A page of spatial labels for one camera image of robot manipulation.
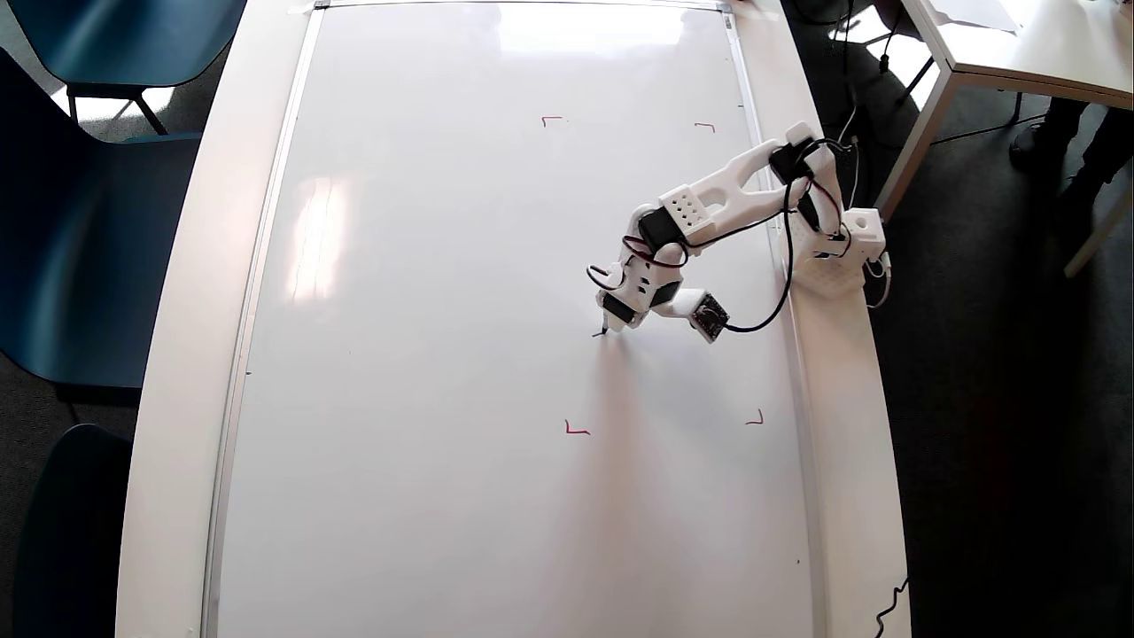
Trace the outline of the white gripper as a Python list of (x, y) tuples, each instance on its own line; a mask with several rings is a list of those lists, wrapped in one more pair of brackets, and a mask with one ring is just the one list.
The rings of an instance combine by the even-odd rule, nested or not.
[(684, 318), (683, 252), (624, 252), (601, 267), (601, 327), (636, 330), (649, 315)]

